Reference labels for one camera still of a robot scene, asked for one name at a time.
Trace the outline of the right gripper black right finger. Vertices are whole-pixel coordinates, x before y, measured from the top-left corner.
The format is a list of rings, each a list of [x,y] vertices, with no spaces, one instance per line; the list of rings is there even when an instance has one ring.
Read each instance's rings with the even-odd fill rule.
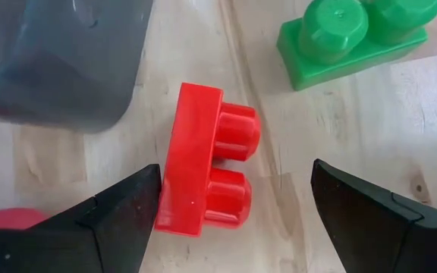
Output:
[[[319,158],[310,183],[347,273],[437,273],[437,209]]]

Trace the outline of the green two-stud block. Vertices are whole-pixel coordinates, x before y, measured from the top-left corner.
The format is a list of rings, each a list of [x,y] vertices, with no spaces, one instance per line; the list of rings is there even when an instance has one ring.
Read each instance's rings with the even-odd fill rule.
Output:
[[[437,0],[313,0],[281,25],[276,45],[302,90],[404,57],[436,16]]]

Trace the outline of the red two-stud block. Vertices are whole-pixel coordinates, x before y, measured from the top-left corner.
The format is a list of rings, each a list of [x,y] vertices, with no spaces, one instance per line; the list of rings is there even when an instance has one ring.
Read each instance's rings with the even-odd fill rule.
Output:
[[[221,89],[182,83],[154,228],[192,237],[205,224],[239,228],[252,189],[241,172],[213,167],[215,159],[245,162],[256,151],[261,121],[254,108],[224,102]]]

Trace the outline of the red foam die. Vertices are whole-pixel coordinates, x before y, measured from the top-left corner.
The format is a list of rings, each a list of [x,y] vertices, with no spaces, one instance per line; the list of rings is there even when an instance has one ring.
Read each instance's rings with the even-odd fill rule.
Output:
[[[46,219],[43,213],[35,209],[1,209],[0,229],[25,230]]]

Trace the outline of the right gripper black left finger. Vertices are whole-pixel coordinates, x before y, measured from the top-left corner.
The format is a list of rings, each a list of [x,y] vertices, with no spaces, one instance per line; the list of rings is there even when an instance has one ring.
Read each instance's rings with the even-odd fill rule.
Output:
[[[137,273],[161,185],[151,164],[32,227],[0,229],[0,273]]]

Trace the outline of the grey translucent plastic bin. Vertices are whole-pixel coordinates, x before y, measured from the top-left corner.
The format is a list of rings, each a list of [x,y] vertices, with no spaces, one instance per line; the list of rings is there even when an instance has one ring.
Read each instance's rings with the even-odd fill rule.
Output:
[[[153,0],[0,0],[0,121],[95,133],[127,111]]]

